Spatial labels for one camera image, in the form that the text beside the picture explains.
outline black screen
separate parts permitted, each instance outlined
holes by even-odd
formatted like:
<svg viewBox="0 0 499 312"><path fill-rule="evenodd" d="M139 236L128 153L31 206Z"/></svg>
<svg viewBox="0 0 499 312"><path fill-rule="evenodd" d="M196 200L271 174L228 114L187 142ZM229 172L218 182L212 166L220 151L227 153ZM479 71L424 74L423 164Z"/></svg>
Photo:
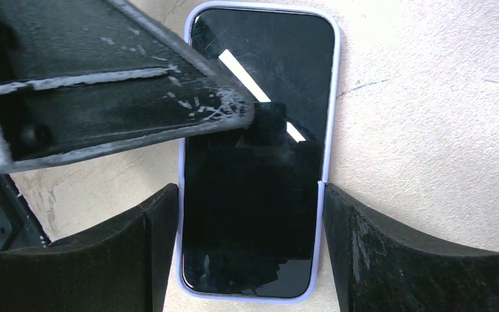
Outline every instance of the black screen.
<svg viewBox="0 0 499 312"><path fill-rule="evenodd" d="M233 73L241 65L266 99L252 91L265 103L249 129L186 141L184 282L199 293L298 297L311 278L332 26L309 14L214 8L195 19L191 39L248 86Z"/></svg>

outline beige surface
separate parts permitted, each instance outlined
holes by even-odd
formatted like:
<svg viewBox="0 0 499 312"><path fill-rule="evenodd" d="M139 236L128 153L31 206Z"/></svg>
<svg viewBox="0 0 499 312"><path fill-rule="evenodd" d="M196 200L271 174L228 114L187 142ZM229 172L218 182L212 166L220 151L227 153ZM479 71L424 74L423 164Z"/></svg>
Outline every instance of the beige surface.
<svg viewBox="0 0 499 312"><path fill-rule="evenodd" d="M181 33L200 0L137 0ZM342 29L331 181L449 241L499 251L499 1L295 0ZM16 174L51 239L177 181L177 143ZM335 311L327 250L299 305L198 300L170 281L165 311Z"/></svg>

